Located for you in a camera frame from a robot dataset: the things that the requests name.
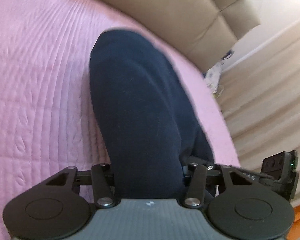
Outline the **pink quilted bedspread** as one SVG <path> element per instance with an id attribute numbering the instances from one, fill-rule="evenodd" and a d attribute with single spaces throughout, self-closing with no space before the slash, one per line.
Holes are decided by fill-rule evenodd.
<path id="1" fill-rule="evenodd" d="M 200 71 L 135 20 L 97 0 L 0 0 L 0 239 L 15 196 L 68 166 L 109 160 L 90 100 L 88 64 L 99 35 L 127 28 L 173 64 L 219 164 L 239 165 Z"/>

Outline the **white printed shopping bag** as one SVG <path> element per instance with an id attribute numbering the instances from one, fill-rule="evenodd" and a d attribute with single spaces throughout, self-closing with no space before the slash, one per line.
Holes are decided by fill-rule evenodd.
<path id="1" fill-rule="evenodd" d="M 209 87 L 211 93 L 215 95 L 218 90 L 219 81 L 222 73 L 222 66 L 234 54 L 233 50 L 229 50 L 225 56 L 221 58 L 212 68 L 203 74 L 204 80 Z"/>

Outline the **beige leather headboard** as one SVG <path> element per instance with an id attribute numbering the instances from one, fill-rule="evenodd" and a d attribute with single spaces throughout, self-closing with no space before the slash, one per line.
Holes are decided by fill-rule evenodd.
<path id="1" fill-rule="evenodd" d="M 260 21 L 249 0 L 101 0 L 206 72 Z"/>

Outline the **beige curtain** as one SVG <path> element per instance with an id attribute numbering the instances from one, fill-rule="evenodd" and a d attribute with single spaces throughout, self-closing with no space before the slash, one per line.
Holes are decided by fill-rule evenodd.
<path id="1" fill-rule="evenodd" d="M 227 71 L 218 98 L 241 165 L 300 152 L 300 22 Z"/>

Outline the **navy blue striped garment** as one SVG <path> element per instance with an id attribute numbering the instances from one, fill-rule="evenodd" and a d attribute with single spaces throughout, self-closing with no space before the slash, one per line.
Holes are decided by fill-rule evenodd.
<path id="1" fill-rule="evenodd" d="M 190 156 L 213 152 L 166 56 L 138 33 L 110 30 L 89 62 L 90 94 L 120 198 L 180 198 Z"/>

